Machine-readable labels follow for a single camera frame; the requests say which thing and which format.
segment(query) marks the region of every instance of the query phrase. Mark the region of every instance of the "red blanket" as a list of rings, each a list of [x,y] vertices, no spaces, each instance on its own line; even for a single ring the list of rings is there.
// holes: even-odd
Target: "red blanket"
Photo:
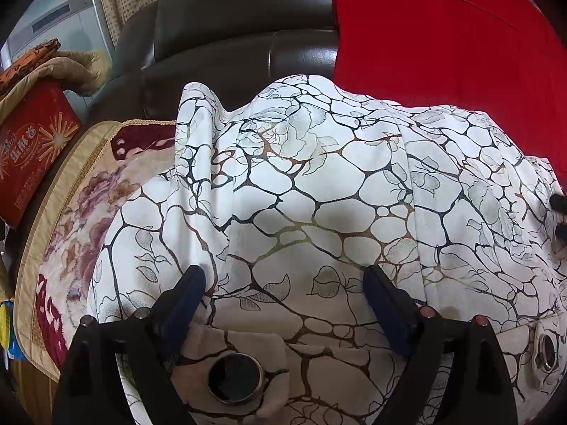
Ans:
[[[404,106],[487,112],[567,186],[567,53],[529,0],[335,0],[335,82]]]

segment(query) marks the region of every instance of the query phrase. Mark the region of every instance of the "cloth cover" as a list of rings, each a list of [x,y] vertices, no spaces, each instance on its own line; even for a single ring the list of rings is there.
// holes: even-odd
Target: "cloth cover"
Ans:
[[[293,76],[228,113],[191,83],[175,165],[114,217],[89,311],[127,318],[199,265],[206,297],[172,376],[200,423],[372,423],[404,367],[362,294],[361,266],[379,264],[444,317],[489,317],[523,423],[567,359],[566,249],[548,203],[560,191],[548,161],[525,156],[483,112],[407,108]],[[537,331],[554,341],[550,375],[530,362]],[[278,339],[274,359],[259,334]],[[267,382],[262,401],[232,413],[212,401],[194,365],[227,351],[268,363],[277,390]],[[450,363],[422,423],[435,417]],[[148,423],[126,360],[120,368],[135,418]]]
[[[26,358],[57,381],[101,241],[130,194],[174,163],[174,121],[103,121],[73,146],[38,210],[17,271],[14,327]]]

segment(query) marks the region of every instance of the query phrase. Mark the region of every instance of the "black clamp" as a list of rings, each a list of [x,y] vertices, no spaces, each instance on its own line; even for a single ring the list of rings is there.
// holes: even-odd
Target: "black clamp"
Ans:
[[[441,317],[417,306],[379,266],[364,271],[364,293],[390,346],[407,359],[374,425],[413,425],[429,398],[443,353],[453,365],[435,424],[517,425],[514,393],[504,356],[485,316],[471,322]],[[81,319],[61,371],[53,424],[134,425],[118,374],[116,354],[128,355],[135,387],[153,425],[195,425],[163,367],[179,353],[205,292],[205,274],[191,266],[150,309],[123,321]]]
[[[454,353],[435,424],[517,425],[514,391],[486,316],[445,319],[417,306],[382,269],[365,269],[363,289],[391,348],[408,362],[374,425],[414,425],[425,407],[443,353]]]

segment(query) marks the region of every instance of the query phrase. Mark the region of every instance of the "red box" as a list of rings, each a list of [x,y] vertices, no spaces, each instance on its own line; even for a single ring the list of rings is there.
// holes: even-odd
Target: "red box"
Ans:
[[[79,130],[59,83],[38,81],[0,125],[0,217],[16,228],[64,146]]]

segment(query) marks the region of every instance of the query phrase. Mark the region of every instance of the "orange patterned cloth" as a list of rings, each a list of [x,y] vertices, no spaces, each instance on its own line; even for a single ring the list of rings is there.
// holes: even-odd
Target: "orange patterned cloth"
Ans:
[[[45,41],[27,51],[4,72],[0,73],[0,100],[4,99],[24,76],[53,58],[60,47],[61,43],[57,38]]]

